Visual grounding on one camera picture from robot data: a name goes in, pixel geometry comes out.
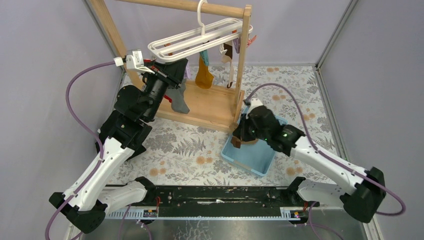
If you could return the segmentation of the grey sock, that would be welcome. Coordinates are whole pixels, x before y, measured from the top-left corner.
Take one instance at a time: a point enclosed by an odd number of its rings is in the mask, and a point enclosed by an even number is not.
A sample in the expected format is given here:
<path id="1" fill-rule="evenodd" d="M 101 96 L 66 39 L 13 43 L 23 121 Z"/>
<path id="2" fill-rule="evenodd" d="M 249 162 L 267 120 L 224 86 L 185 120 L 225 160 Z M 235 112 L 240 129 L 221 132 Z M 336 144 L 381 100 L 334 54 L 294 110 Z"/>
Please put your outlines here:
<path id="1" fill-rule="evenodd" d="M 188 114 L 190 112 L 184 99 L 185 90 L 186 85 L 183 82 L 180 88 L 169 88 L 166 92 L 167 96 L 171 99 L 171 109 L 176 113 Z"/>

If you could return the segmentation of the white plastic clip hanger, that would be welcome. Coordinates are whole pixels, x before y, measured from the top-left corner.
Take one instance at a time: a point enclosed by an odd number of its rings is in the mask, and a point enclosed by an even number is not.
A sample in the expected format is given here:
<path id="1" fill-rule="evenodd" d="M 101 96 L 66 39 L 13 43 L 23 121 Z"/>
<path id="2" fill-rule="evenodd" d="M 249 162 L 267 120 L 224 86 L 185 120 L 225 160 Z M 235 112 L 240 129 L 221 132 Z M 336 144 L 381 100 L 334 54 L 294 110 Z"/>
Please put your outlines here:
<path id="1" fill-rule="evenodd" d="M 250 4 L 245 6 L 241 14 L 235 14 L 235 17 L 227 17 L 210 24 L 204 24 L 202 22 L 202 7 L 207 4 L 206 0 L 200 0 L 196 6 L 198 28 L 155 40 L 147 45 L 147 48 L 157 60 L 172 63 L 241 38 L 243 34 L 249 35 L 252 32 L 253 26 L 250 25 L 252 6 Z"/>

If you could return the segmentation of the mustard yellow sock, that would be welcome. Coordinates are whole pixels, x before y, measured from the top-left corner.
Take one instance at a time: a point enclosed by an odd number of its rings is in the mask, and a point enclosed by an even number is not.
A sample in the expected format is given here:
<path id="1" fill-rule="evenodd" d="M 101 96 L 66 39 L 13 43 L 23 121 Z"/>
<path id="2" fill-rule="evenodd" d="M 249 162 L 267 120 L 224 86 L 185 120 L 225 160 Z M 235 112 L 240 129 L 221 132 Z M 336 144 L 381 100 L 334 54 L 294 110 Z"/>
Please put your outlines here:
<path id="1" fill-rule="evenodd" d="M 209 67 L 205 65 L 204 60 L 199 56 L 198 72 L 195 77 L 195 84 L 201 89 L 210 89 L 213 84 L 214 76 L 210 73 Z"/>

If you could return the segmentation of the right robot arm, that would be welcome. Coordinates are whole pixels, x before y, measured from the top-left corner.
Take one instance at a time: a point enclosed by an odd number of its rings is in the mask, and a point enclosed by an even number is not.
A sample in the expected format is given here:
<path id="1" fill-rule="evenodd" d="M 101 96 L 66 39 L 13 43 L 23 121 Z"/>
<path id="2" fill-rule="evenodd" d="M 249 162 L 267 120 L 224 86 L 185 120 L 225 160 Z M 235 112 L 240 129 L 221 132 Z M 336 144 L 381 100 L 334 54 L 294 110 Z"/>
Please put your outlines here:
<path id="1" fill-rule="evenodd" d="M 355 220 L 369 223 L 377 213 L 386 192 L 384 173 L 376 168 L 365 169 L 312 144 L 297 127 L 281 123 L 273 112 L 261 105 L 241 115 L 232 135 L 242 142 L 262 140 L 274 151 L 300 160 L 326 175 L 334 184 L 303 182 L 287 191 L 287 201 L 299 206 L 304 201 L 335 203 Z"/>

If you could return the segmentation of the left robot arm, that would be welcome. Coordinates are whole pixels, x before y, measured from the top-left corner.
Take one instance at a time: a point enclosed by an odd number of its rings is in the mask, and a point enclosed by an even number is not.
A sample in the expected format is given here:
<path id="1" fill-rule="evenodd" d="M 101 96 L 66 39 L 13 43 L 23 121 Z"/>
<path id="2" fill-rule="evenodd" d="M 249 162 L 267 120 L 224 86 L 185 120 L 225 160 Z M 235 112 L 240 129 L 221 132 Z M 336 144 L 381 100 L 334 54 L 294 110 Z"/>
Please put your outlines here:
<path id="1" fill-rule="evenodd" d="M 155 192 L 140 178 L 110 194 L 102 194 L 110 177 L 125 161 L 145 152 L 143 142 L 150 134 L 167 90 L 181 87 L 188 60 L 159 63 L 147 61 L 144 89 L 122 87 L 108 119 L 94 134 L 97 155 L 78 180 L 64 192 L 54 192 L 49 202 L 82 233 L 93 232 L 110 212 L 140 202 L 152 204 Z"/>

